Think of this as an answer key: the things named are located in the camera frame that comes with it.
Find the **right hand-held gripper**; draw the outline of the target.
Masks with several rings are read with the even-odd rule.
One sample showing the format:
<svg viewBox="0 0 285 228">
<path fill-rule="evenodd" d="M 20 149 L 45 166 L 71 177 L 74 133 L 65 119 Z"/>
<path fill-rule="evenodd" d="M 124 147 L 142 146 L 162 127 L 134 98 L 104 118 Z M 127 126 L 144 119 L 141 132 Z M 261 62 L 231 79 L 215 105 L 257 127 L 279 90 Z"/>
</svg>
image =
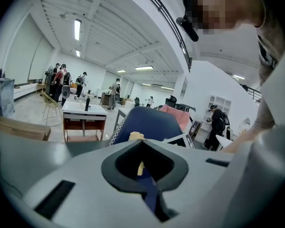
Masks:
<svg viewBox="0 0 285 228">
<path fill-rule="evenodd" d="M 162 142 L 177 145 L 184 148 L 195 149 L 193 141 L 188 133 L 183 133 L 170 139 L 164 139 Z"/>
</svg>

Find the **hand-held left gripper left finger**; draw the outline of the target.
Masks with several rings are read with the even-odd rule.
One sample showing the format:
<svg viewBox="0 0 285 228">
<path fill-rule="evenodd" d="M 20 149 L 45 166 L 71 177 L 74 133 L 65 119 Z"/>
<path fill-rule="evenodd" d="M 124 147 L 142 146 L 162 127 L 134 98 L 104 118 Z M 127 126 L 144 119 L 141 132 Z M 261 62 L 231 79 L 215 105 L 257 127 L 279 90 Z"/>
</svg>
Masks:
<svg viewBox="0 0 285 228">
<path fill-rule="evenodd" d="M 120 143 L 78 155 L 36 182 L 24 202 L 34 209 L 61 181 L 75 185 L 52 218 L 67 228 L 159 228 L 141 195 L 120 192 L 101 173 L 109 155 L 127 146 Z"/>
</svg>

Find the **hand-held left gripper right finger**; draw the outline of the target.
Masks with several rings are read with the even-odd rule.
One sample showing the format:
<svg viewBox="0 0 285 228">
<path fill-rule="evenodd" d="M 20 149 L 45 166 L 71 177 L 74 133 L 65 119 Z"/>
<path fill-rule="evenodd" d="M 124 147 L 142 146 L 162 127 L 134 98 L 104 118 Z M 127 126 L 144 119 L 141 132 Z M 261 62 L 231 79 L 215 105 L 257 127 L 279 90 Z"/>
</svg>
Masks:
<svg viewBox="0 0 285 228">
<path fill-rule="evenodd" d="M 159 160 L 156 168 L 164 170 L 162 180 L 172 187 L 159 194 L 160 221 L 154 214 L 142 216 L 144 228 L 230 228 L 230 205 L 233 188 L 228 183 L 233 154 L 177 147 L 158 141 L 142 142 L 147 151 L 144 162 L 151 155 L 161 157 L 173 167 L 165 167 Z"/>
</svg>

